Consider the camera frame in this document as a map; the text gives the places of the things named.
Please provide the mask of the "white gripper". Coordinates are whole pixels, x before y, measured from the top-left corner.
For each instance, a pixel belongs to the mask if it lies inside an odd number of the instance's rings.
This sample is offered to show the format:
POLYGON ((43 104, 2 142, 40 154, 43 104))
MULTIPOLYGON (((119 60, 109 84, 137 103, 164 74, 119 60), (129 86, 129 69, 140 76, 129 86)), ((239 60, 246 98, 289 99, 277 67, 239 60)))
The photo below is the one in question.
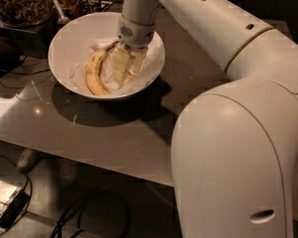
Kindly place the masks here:
POLYGON ((123 44, 119 44, 113 49, 113 78, 114 74, 119 71, 129 71, 132 75, 136 75, 141 71, 148 52, 146 47, 153 39, 155 27, 155 24, 139 25, 125 19, 122 15, 119 16, 117 25, 118 40, 123 42, 129 48, 138 51, 132 51, 130 53, 130 51, 123 44))

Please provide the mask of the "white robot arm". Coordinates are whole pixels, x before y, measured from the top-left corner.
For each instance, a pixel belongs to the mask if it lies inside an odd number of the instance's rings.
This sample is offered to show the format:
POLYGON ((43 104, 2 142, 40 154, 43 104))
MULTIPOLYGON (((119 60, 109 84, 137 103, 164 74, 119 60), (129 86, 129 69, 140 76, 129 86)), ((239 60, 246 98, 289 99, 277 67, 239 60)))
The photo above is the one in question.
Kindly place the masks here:
POLYGON ((194 98, 173 131, 183 238, 293 238, 298 45, 227 0, 124 0, 119 39, 148 45, 159 7, 229 79, 194 98))

